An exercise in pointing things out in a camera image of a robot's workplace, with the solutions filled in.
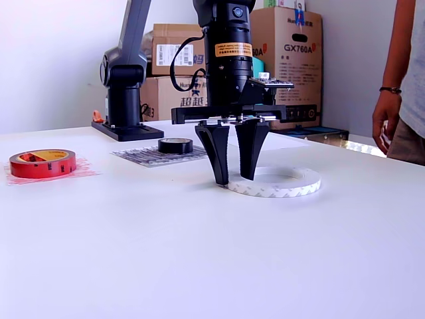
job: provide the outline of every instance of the yellow label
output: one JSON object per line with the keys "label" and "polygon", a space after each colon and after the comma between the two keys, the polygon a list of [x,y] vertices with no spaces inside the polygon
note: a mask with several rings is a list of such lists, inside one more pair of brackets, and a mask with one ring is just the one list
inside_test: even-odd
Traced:
{"label": "yellow label", "polygon": [[251,56],[252,57],[252,45],[249,43],[221,43],[215,45],[215,56]]}
{"label": "yellow label", "polygon": [[31,152],[27,154],[23,154],[18,157],[19,161],[25,161],[25,162],[34,162],[37,160],[34,160],[31,155],[37,156],[38,158],[43,159],[44,161],[56,161],[61,160],[62,158],[65,158],[69,154],[63,151],[38,151],[38,152]]}

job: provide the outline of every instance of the person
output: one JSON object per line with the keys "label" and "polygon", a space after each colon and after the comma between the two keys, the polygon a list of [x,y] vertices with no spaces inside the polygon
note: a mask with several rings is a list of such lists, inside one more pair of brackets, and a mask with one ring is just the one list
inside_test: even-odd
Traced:
{"label": "person", "polygon": [[425,165],[425,0],[397,0],[373,138],[389,158]]}

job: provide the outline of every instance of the hand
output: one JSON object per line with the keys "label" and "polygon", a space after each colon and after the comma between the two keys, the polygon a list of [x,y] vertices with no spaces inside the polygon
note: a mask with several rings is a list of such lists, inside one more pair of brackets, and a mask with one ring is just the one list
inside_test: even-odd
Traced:
{"label": "hand", "polygon": [[382,91],[379,96],[375,112],[373,113],[373,139],[379,149],[386,155],[388,153],[388,140],[392,141],[400,120],[400,107],[402,98],[398,94]]}

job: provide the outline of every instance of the wristband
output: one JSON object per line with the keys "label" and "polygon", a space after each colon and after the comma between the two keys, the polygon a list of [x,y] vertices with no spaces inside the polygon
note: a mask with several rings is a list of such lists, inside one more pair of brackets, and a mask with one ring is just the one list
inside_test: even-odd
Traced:
{"label": "wristband", "polygon": [[382,92],[382,91],[389,91],[389,92],[391,92],[393,94],[397,94],[397,95],[399,95],[402,92],[402,90],[400,88],[397,88],[397,87],[389,88],[387,86],[383,86],[382,88],[379,89],[379,92]]}

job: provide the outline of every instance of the tape roll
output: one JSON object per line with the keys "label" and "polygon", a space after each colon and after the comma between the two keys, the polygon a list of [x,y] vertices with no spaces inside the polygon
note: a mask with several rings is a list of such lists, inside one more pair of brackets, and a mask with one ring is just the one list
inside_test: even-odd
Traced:
{"label": "tape roll", "polygon": [[265,198],[300,197],[315,193],[320,187],[321,177],[316,171],[295,167],[258,167],[254,181],[232,172],[227,185],[236,193]]}
{"label": "tape roll", "polygon": [[76,170],[76,155],[68,150],[37,150],[10,158],[11,173],[22,178],[49,178],[68,175]]}
{"label": "tape roll", "polygon": [[158,151],[164,154],[192,153],[193,141],[188,138],[164,138],[158,141]]}

